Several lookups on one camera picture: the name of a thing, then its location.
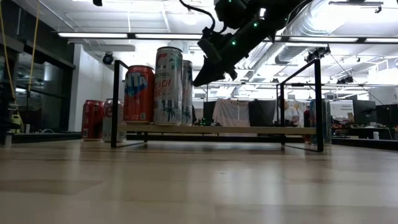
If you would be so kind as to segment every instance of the wooden shelf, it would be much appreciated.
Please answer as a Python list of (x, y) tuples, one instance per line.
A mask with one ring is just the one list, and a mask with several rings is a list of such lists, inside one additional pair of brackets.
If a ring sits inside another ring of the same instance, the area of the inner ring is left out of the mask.
[(124, 124), (119, 131), (150, 133), (254, 133), (254, 134), (316, 134), (315, 128), (281, 127), (214, 127), (214, 126), (157, 126)]

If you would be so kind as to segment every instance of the black curtain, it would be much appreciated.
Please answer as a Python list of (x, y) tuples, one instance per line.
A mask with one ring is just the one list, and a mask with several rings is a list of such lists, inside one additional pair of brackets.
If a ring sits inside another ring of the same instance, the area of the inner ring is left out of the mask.
[(252, 127), (273, 126), (275, 100), (254, 100), (249, 102), (249, 120)]

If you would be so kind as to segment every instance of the desk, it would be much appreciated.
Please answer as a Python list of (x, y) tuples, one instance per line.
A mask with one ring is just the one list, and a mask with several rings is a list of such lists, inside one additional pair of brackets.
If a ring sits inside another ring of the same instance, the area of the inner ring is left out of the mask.
[(360, 139), (373, 139), (373, 132), (379, 133), (380, 139), (391, 140), (391, 136), (394, 137), (392, 131), (389, 132), (389, 128), (332, 128), (333, 137), (337, 138), (340, 131), (340, 136), (358, 136)]

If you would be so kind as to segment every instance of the white soda can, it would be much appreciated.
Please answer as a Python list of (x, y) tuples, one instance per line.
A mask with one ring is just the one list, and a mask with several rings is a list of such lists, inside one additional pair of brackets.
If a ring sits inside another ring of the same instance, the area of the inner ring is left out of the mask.
[(161, 47), (156, 53), (154, 124), (180, 125), (182, 115), (182, 51)]
[[(104, 104), (104, 118), (102, 123), (102, 140), (104, 142), (111, 142), (112, 133), (112, 99), (106, 99)], [(118, 125), (123, 124), (123, 100), (118, 100)], [(126, 132), (118, 131), (116, 141), (123, 142), (126, 140)]]
[(181, 125), (192, 125), (192, 62), (183, 61)]

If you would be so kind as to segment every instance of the person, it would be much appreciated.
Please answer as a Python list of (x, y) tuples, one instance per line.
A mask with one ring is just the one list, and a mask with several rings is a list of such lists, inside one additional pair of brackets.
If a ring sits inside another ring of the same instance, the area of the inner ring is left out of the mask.
[[(278, 97), (277, 100), (278, 107), (280, 108), (280, 97)], [(296, 126), (299, 121), (300, 121), (300, 116), (297, 113), (296, 108), (290, 106), (285, 100), (284, 100), (284, 110), (285, 110), (285, 125), (287, 126)], [(275, 115), (274, 115), (274, 122), (276, 122), (277, 119), (277, 113), (275, 109)]]

